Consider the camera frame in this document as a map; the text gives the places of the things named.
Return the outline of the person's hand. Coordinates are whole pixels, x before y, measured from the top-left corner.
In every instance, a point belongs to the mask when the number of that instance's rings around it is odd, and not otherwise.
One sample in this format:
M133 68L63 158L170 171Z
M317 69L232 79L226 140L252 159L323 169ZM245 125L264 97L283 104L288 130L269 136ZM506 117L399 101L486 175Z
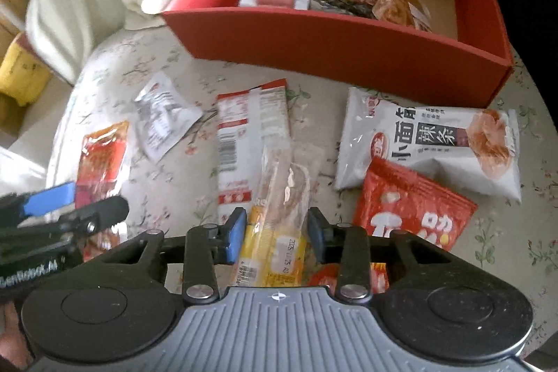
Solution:
M1 334L1 370L24 371L33 362L25 335L20 330L19 317L12 302L1 307L4 331Z

